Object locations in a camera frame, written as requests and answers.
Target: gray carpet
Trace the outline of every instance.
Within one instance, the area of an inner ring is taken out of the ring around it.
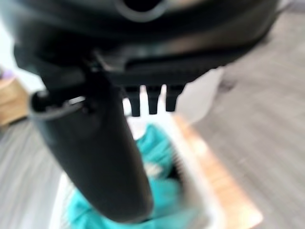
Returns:
[[[305,227],[305,13],[294,6],[271,36],[226,69],[194,127],[264,214],[257,228]]]
[[[0,229],[47,229],[60,169],[28,120],[0,141]]]

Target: turquoise fabric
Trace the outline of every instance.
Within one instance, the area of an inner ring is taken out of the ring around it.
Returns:
[[[177,180],[167,178],[172,167],[171,143],[153,125],[137,141],[143,162],[157,163],[163,168],[160,178],[149,178],[154,208],[145,222],[121,224],[99,214],[76,190],[68,206],[68,220],[72,229],[184,229],[195,217],[196,210],[183,205],[182,187]]]
[[[149,124],[146,132],[136,141],[144,163],[150,162],[162,168],[158,178],[166,178],[173,168],[173,147],[166,134]]]

